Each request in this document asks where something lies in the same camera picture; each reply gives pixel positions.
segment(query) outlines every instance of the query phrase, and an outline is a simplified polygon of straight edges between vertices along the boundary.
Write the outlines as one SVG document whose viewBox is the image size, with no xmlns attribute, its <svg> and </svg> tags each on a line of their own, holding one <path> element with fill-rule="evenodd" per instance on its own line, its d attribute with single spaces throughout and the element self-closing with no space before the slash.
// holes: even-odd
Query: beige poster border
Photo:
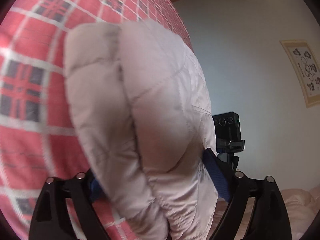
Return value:
<svg viewBox="0 0 320 240">
<path fill-rule="evenodd" d="M 310 49 L 308 43 L 306 41 L 304 41 L 304 40 L 280 41 L 280 43 L 282 44 L 285 52 L 287 53 L 287 55 L 288 55 L 288 57 L 289 57 L 289 59 L 291 61 L 291 64 L 292 64 L 292 66 L 294 68 L 294 71 L 296 72 L 296 75 L 297 75 L 297 77 L 299 79 L 299 83 L 300 83 L 300 86 L 302 88 L 302 92 L 303 92 L 303 96 L 304 96 L 304 100 L 306 102 L 307 108 L 320 104 L 320 95 L 316 95 L 316 96 L 312 96 L 312 97 L 308 96 L 307 88 L 303 83 L 302 76 L 301 76 L 301 73 L 299 71 L 299 67 L 297 66 L 295 60 L 292 58 L 292 56 L 290 54 L 290 51 L 289 51 L 289 48 L 307 47 L 308 50 L 311 53 L 311 56 L 313 57 L 313 59 L 314 59 L 314 61 L 316 63 L 317 69 L 319 70 L 319 64 L 318 64 L 318 62 L 316 60 L 316 57 L 314 56 L 312 50 Z"/>
</svg>

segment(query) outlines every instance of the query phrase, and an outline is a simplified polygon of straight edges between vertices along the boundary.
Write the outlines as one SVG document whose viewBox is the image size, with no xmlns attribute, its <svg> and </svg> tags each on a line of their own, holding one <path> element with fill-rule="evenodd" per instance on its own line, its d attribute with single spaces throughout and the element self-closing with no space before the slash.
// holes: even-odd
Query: hanging poster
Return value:
<svg viewBox="0 0 320 240">
<path fill-rule="evenodd" d="M 306 41 L 281 41 L 298 76 L 307 107 L 320 104 L 319 65 Z"/>
</svg>

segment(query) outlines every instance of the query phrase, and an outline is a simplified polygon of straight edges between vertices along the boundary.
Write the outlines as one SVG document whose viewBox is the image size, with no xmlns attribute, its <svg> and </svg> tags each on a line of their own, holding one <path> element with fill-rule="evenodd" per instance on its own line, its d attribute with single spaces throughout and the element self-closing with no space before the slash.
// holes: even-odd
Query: metal screw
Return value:
<svg viewBox="0 0 320 240">
<path fill-rule="evenodd" d="M 241 171 L 236 171 L 235 176 L 239 179 L 244 177 L 244 174 Z"/>
<path fill-rule="evenodd" d="M 268 182 L 275 182 L 275 179 L 271 176 L 267 176 L 267 181 Z"/>
<path fill-rule="evenodd" d="M 77 179 L 84 179 L 84 177 L 85 177 L 85 173 L 84 172 L 80 172 L 76 176 Z"/>
<path fill-rule="evenodd" d="M 46 183 L 51 184 L 54 181 L 54 178 L 47 178 Z"/>
</svg>

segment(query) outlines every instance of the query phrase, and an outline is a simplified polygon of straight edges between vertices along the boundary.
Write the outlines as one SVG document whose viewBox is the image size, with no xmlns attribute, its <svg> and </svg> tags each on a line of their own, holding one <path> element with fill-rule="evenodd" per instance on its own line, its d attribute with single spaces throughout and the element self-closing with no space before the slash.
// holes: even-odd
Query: red plaid blanket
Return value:
<svg viewBox="0 0 320 240">
<path fill-rule="evenodd" d="M 0 209 L 21 239 L 48 176 L 89 168 L 69 118 L 62 76 L 66 33 L 81 23 L 150 17 L 190 40 L 169 0 L 17 0 L 0 26 Z M 72 203 L 71 220 L 80 230 Z M 112 239 L 135 239 L 107 200 L 95 209 Z"/>
</svg>

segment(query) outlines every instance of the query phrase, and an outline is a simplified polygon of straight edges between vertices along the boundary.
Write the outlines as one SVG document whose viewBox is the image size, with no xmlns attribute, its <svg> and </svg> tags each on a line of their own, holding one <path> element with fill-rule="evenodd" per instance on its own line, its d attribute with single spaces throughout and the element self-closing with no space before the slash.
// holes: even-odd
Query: wall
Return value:
<svg viewBox="0 0 320 240">
<path fill-rule="evenodd" d="M 212 113 L 240 116 L 239 169 L 281 189 L 320 183 L 320 106 L 307 109 L 280 40 L 308 41 L 320 62 L 320 27 L 303 0 L 181 0 L 210 92 Z"/>
</svg>

